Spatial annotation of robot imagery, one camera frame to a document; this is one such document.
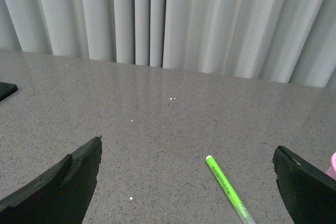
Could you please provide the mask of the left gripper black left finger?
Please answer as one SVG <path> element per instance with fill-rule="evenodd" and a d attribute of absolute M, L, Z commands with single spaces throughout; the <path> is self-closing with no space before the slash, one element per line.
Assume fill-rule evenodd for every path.
<path fill-rule="evenodd" d="M 1 223 L 82 223 L 97 186 L 102 141 L 96 136 L 1 199 Z"/>

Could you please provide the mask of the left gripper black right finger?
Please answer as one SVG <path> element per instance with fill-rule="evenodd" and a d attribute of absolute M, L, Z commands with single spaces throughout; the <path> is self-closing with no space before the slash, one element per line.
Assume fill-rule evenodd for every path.
<path fill-rule="evenodd" d="M 335 179 L 285 146 L 272 159 L 281 199 L 294 223 L 335 223 Z"/>

